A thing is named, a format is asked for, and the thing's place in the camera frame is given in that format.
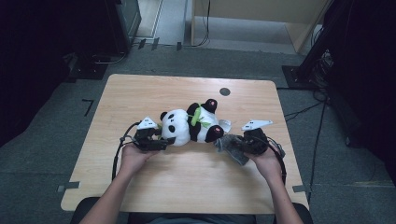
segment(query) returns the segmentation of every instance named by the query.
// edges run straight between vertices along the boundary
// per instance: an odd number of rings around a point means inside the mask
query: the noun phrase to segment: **wrist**
[[[265,178],[270,188],[278,188],[283,186],[282,175],[270,175]]]
[[[133,172],[120,169],[116,177],[118,177],[119,179],[123,179],[125,181],[130,181],[133,176],[134,176]]]

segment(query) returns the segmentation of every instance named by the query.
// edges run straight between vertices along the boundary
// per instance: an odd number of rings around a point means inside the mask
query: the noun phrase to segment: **person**
[[[118,174],[102,197],[95,201],[93,207],[88,211],[80,223],[116,223],[122,199],[132,177],[140,170],[141,167],[143,167],[150,157],[157,153],[158,151],[143,153],[133,144],[125,145],[122,149],[121,164]],[[247,153],[246,156],[256,163],[257,169],[268,183],[273,198],[277,223],[303,223],[290,200],[285,186],[283,185],[281,168],[276,159],[275,153],[272,150],[266,150],[260,156],[254,156]],[[194,221],[194,218],[199,218],[200,221],[205,220],[206,222],[204,223],[255,223],[254,216],[208,216],[208,218],[205,218],[205,215],[198,216],[191,214],[191,217],[185,217],[184,219],[182,218],[178,220],[174,219],[174,221],[169,220],[169,216],[165,219],[155,216],[152,217],[150,223],[187,223],[182,222],[183,220],[188,220],[188,223],[191,223],[191,221]],[[224,221],[216,222],[216,220],[219,220],[220,218],[224,218]]]

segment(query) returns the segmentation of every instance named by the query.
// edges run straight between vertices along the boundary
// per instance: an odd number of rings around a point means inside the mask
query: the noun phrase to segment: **forearm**
[[[277,223],[303,223],[297,214],[281,178],[273,178],[268,182],[273,198]]]
[[[80,223],[116,223],[130,177],[118,174]]]

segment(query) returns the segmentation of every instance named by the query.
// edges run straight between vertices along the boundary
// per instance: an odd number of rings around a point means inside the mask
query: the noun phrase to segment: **black and white plush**
[[[209,143],[221,138],[224,130],[219,126],[215,112],[218,102],[208,99],[204,104],[194,103],[187,109],[191,141]]]
[[[190,141],[188,114],[183,109],[175,109],[161,114],[163,122],[161,138],[169,144],[180,147]]]

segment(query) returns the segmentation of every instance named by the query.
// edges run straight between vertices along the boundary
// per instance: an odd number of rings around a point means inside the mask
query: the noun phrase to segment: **panda eye patch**
[[[171,133],[175,132],[175,126],[173,126],[173,125],[169,125],[168,129],[169,129],[169,132],[171,132]]]

